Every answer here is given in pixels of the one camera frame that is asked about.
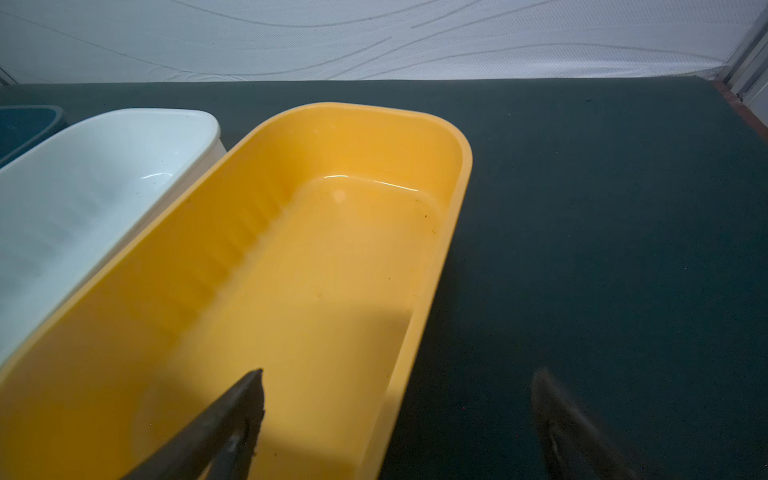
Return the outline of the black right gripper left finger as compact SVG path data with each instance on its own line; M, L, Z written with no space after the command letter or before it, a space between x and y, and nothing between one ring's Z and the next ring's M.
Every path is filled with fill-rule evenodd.
M264 419L263 371L244 375L127 479L246 479Z

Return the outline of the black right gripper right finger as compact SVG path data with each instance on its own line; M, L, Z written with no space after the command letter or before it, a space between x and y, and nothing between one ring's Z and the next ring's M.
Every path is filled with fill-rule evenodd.
M531 410L551 479L639 479L627 458L546 368L531 381Z

